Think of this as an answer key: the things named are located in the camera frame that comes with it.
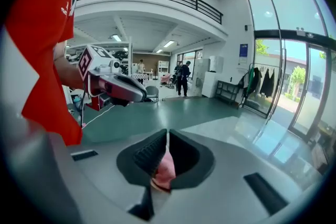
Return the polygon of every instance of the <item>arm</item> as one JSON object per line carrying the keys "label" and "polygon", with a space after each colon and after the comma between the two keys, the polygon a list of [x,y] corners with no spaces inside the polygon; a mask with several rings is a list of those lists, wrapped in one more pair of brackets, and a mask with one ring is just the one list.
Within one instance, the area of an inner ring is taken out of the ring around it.
{"label": "arm", "polygon": [[75,65],[71,65],[64,57],[66,42],[58,43],[55,46],[54,64],[58,76],[63,85],[76,89],[83,89],[83,81],[79,70]]}

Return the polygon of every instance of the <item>pink cloth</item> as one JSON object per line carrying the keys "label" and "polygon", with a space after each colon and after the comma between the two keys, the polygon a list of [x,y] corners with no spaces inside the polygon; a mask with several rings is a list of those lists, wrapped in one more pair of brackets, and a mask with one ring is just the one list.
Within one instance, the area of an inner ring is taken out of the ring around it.
{"label": "pink cloth", "polygon": [[161,83],[168,83],[170,80],[171,75],[167,74],[161,77]]}
{"label": "pink cloth", "polygon": [[153,182],[163,188],[170,190],[170,182],[176,177],[173,157],[169,150],[166,150],[159,167],[157,168]]}

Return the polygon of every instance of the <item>person in black clothes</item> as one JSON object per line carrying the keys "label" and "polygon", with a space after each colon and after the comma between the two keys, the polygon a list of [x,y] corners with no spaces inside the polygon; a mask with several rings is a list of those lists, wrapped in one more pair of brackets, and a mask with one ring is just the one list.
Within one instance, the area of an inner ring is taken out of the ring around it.
{"label": "person in black clothes", "polygon": [[189,65],[190,61],[187,61],[185,65],[182,65],[182,67],[177,72],[177,91],[178,96],[181,96],[181,87],[183,86],[184,91],[184,97],[187,97],[187,90],[188,90],[188,77],[190,75],[189,71]]}

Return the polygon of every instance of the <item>black rectangular slot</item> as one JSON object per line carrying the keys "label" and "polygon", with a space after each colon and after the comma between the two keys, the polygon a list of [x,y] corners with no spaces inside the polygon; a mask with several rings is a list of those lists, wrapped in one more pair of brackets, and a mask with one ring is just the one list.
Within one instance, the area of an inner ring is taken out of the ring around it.
{"label": "black rectangular slot", "polygon": [[91,158],[91,157],[96,156],[96,155],[98,155],[98,153],[94,150],[91,150],[91,151],[86,151],[86,152],[83,152],[83,153],[73,153],[71,155],[71,157],[76,162],[76,161],[80,161],[82,159]]}
{"label": "black rectangular slot", "polygon": [[258,173],[244,176],[244,179],[271,216],[288,205],[280,194]]}

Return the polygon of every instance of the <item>white shelving unit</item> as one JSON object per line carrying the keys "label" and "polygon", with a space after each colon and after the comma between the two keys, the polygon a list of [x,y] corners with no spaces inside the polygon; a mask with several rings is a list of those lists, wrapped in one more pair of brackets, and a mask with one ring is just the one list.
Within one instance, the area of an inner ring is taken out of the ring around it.
{"label": "white shelving unit", "polygon": [[162,76],[165,76],[169,72],[169,62],[168,61],[159,61],[157,64],[158,69],[158,75],[159,79],[161,79]]}

